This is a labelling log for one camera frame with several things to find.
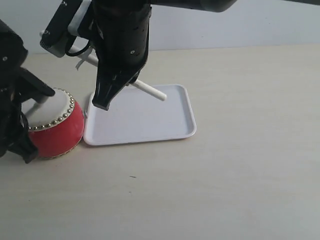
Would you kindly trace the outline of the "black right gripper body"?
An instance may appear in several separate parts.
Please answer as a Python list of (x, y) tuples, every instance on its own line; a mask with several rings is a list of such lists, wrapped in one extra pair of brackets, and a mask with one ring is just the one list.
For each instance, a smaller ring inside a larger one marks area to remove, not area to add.
[(133, 81), (149, 52), (149, 4), (94, 4), (98, 69), (111, 80)]

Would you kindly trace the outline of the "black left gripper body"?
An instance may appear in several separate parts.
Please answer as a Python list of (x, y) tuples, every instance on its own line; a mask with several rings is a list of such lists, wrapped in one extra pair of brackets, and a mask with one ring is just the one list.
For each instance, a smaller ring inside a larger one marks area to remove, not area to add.
[(20, 68), (0, 75), (0, 154), (8, 150), (11, 135), (17, 128), (22, 112), (19, 93)]

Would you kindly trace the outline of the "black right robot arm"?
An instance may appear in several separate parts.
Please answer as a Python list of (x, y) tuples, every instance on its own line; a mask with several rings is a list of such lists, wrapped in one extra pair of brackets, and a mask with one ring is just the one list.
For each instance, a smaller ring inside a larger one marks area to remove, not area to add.
[(149, 54), (152, 5), (220, 13), (233, 0), (94, 0), (92, 43), (98, 58), (92, 103), (107, 111), (113, 98), (134, 83)]

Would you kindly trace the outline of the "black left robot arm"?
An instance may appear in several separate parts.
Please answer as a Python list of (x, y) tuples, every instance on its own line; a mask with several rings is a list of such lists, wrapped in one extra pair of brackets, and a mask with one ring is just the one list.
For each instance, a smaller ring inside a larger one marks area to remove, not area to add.
[(0, 23), (0, 155), (12, 152), (30, 163), (38, 148), (29, 137), (29, 124), (22, 103), (33, 99), (43, 104), (55, 91), (23, 68), (28, 56), (22, 38)]

